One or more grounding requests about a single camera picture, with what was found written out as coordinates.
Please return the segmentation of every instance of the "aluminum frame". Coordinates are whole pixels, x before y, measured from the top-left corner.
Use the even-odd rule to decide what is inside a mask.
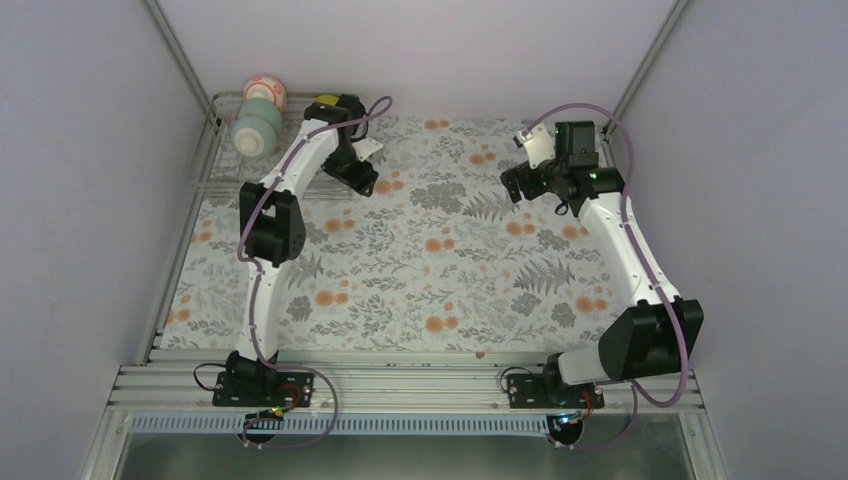
[[[142,0],[151,21],[198,105],[205,111],[203,131],[198,139],[195,155],[187,175],[195,186],[209,177],[215,152],[218,115],[215,95],[211,101],[203,91],[201,82],[188,58],[182,51],[176,35],[164,12],[155,0]],[[638,92],[639,86],[655,64],[666,40],[679,22],[689,0],[678,0],[657,32],[653,44],[634,73],[627,89],[619,100],[615,112],[620,116]],[[224,350],[162,350],[159,349],[162,328],[167,319],[170,300],[179,281],[191,231],[203,199],[202,189],[196,188],[189,214],[173,253],[170,270],[164,282],[162,296],[157,303],[155,328],[144,339],[135,366],[124,366],[116,378],[88,458],[82,477],[85,479],[114,478],[119,471],[127,435],[134,418],[139,415],[162,415],[181,412],[182,415],[203,415],[206,412],[238,414],[251,412],[250,408],[213,407],[208,392],[194,385],[191,376],[195,365],[204,361],[222,361],[229,351]],[[473,353],[344,353],[314,351],[281,351],[280,362],[309,364],[325,372],[338,386],[344,414],[396,414],[401,418],[415,415],[448,415],[461,418],[468,415],[498,415],[503,418],[532,417],[562,410],[511,410],[506,394],[497,385],[500,372],[507,366],[524,366],[538,370],[544,362],[544,353],[492,353],[481,358]],[[201,381],[212,383],[215,372],[201,372]],[[676,386],[676,375],[645,379],[642,383],[654,395],[670,395]],[[305,413],[327,414],[332,405],[326,396],[326,385],[316,382],[313,407]],[[604,387],[607,406],[595,414],[621,414],[631,411],[630,389],[626,384]],[[692,474],[698,480],[727,478],[712,428],[704,410],[703,400],[694,373],[689,374],[689,387],[681,402],[671,409],[641,406],[640,412],[678,415],[692,463]]]

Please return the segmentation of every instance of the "yellow label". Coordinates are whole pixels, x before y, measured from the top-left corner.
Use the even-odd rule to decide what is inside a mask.
[[[315,101],[325,105],[335,105],[339,101],[339,96],[325,93],[324,95],[318,95],[315,97]]]

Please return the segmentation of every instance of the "metal plate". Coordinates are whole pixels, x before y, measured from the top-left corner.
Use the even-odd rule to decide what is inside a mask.
[[[509,390],[509,407],[516,409],[524,408],[561,408],[563,410],[586,409],[586,399],[583,393],[588,393],[593,409],[604,407],[604,395],[595,394],[595,386],[586,384],[583,388],[574,387],[573,395],[563,398],[563,403],[555,404],[548,398],[545,385],[541,375],[530,375],[527,373],[516,373],[506,376],[507,390]]]
[[[278,372],[274,384],[296,385],[303,392],[297,407],[309,407],[309,402],[312,399],[312,388],[314,388],[314,378],[311,373]],[[212,405],[216,407],[272,407],[286,405],[293,401],[291,394],[285,390],[279,390],[278,393],[270,397],[261,398],[249,384],[234,379],[226,372],[218,374],[215,388]]]

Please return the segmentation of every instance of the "orange and white cup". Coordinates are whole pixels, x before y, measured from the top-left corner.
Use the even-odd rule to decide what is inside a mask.
[[[286,89],[271,75],[256,75],[244,86],[244,99],[264,98],[280,111],[286,107]]]

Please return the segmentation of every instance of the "white bracket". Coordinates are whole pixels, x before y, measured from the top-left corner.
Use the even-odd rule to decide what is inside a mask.
[[[548,132],[544,125],[536,125],[533,130],[527,132],[519,131],[515,138],[527,151],[530,168],[536,168],[545,160],[554,158],[554,137]]]

